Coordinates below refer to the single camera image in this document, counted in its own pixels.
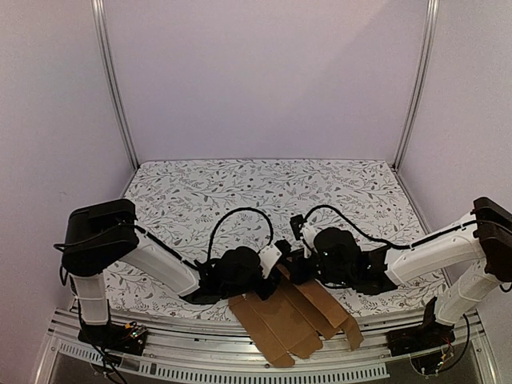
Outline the brown cardboard box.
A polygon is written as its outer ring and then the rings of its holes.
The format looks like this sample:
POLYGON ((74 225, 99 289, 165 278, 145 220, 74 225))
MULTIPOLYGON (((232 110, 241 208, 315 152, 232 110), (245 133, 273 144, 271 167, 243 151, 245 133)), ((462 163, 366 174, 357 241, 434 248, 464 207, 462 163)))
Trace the brown cardboard box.
POLYGON ((265 301, 254 293, 230 298, 228 307, 267 362, 278 368, 308 359, 343 332, 350 350, 363 341, 355 318, 317 281, 291 282, 290 272, 278 266, 281 281, 265 301))

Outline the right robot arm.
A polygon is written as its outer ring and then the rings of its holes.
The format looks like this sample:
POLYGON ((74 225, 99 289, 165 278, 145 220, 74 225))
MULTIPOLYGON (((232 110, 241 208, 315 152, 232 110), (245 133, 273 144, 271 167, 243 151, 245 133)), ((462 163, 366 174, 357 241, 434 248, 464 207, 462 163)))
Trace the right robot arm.
POLYGON ((290 219, 294 237, 304 245, 304 255, 291 267, 298 284, 316 279, 331 289, 378 295, 434 270, 470 262, 448 291, 427 305, 424 323, 414 330, 419 348, 431 348, 488 293, 511 282, 511 213, 487 197, 474 200, 472 211, 456 222, 411 244, 380 238, 380 246, 369 251, 349 230, 315 229, 308 221, 315 212, 312 208, 290 219))

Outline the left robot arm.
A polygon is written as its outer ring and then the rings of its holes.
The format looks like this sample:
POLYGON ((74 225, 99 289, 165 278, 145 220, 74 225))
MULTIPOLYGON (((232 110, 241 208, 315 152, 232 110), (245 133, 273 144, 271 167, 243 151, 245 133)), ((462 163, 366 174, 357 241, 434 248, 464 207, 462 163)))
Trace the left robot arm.
POLYGON ((238 246, 219 258, 208 255, 203 262, 191 262, 139 225, 135 205, 124 198, 73 211, 65 241, 53 247, 74 284, 87 332, 102 347, 119 339, 118 328, 110 323, 103 276, 116 262, 157 279, 186 303, 208 306, 250 292, 267 299, 277 288, 272 273, 283 257, 268 242, 260 250, 238 246))

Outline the floral patterned table mat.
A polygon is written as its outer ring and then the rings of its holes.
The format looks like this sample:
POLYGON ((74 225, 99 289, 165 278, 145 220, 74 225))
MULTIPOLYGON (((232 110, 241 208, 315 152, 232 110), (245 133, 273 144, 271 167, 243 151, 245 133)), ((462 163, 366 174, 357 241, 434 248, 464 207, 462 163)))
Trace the floral patterned table mat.
POLYGON ((316 212, 318 229, 353 233, 364 250, 424 232, 392 170, 370 160, 189 160, 146 162, 124 191, 139 223, 189 261, 218 258, 270 239, 298 247, 290 219, 316 212))

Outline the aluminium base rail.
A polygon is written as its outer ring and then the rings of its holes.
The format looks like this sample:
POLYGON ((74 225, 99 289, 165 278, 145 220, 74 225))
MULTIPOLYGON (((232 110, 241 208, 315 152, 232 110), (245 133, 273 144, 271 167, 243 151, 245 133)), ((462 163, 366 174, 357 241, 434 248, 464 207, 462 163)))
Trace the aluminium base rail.
POLYGON ((434 351, 393 356, 386 333, 417 325, 420 310, 363 317, 363 340, 352 350, 344 334, 324 341, 308 359, 276 368, 258 351, 236 322, 164 318, 134 314, 148 327, 141 355, 117 354, 118 371, 102 371, 101 355, 79 341, 75 310, 58 309, 49 324, 36 367, 36 383, 501 383, 503 376, 477 312, 455 327, 455 343, 446 367, 424 376, 419 360, 434 351))

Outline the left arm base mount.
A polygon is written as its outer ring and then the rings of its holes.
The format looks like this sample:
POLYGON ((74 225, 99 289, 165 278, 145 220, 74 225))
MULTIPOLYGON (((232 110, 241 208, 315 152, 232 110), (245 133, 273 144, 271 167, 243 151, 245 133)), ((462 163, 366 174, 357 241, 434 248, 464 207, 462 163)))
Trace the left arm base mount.
POLYGON ((81 318, 79 323, 79 341, 91 344, 99 350, 142 356, 148 336, 148 328, 145 325, 139 325, 137 322, 118 325, 113 324, 111 320, 103 325, 88 325, 81 318))

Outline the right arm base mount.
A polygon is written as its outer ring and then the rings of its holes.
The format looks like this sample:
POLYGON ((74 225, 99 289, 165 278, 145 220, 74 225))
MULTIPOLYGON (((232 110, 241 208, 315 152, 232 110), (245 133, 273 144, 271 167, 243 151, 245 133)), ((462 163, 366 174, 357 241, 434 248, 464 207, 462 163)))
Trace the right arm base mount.
POLYGON ((444 346, 455 341, 454 326, 436 322, 436 301, 436 298, 432 298, 426 304, 420 325, 386 333, 387 347, 393 357, 444 346))

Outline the right aluminium frame post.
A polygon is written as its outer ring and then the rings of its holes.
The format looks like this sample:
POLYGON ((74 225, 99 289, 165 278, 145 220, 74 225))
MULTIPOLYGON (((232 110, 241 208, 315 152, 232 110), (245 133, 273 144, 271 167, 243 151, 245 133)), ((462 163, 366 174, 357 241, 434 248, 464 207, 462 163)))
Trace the right aluminium frame post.
POLYGON ((422 44, 418 59, 416 75, 410 101, 407 107, 405 120, 402 127, 402 133, 398 141, 398 147, 394 155, 392 168, 398 173, 405 161, 406 152, 410 143, 413 133, 416 117, 422 100, 422 93, 424 90, 428 68, 430 63, 430 56, 433 49, 435 30, 438 20, 439 0, 429 0, 426 8, 426 20, 422 35, 422 44))

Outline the aluminium frame post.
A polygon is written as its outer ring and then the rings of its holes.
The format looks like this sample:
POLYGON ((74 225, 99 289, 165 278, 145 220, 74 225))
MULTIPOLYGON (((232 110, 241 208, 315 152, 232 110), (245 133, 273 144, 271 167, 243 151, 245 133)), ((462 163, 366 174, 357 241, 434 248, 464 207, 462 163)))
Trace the aluminium frame post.
POLYGON ((398 147, 394 155, 392 168, 398 173, 405 161, 406 152, 410 143, 413 133, 416 117, 422 100, 422 93, 424 90, 428 68, 430 63, 430 56, 433 49, 435 30, 438 20, 439 0, 429 0, 426 8, 426 20, 422 35, 422 44, 418 59, 416 75, 410 101, 407 107, 405 120, 402 127, 402 133, 398 141, 398 147))
POLYGON ((102 0, 92 0, 91 8, 98 40, 99 52, 106 77, 107 89, 110 95, 110 100, 112 102, 114 117, 130 167, 133 171, 136 171, 140 167, 140 161, 138 159, 134 140, 130 132, 126 111, 123 105, 122 94, 115 71, 114 57, 111 49, 106 22, 105 2, 102 0))

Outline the left aluminium frame post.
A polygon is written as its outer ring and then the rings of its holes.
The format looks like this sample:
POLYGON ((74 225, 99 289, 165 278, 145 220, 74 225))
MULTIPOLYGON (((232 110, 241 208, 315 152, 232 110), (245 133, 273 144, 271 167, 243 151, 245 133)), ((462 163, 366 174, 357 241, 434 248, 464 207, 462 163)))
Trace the left aluminium frame post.
POLYGON ((133 171, 136 171, 140 167, 140 161, 138 159, 134 140, 130 132, 126 111, 123 105, 122 94, 115 71, 114 57, 111 49, 106 22, 105 2, 102 0, 92 0, 91 8, 98 40, 99 52, 106 77, 107 89, 110 95, 110 100, 112 102, 114 117, 130 167, 133 171))

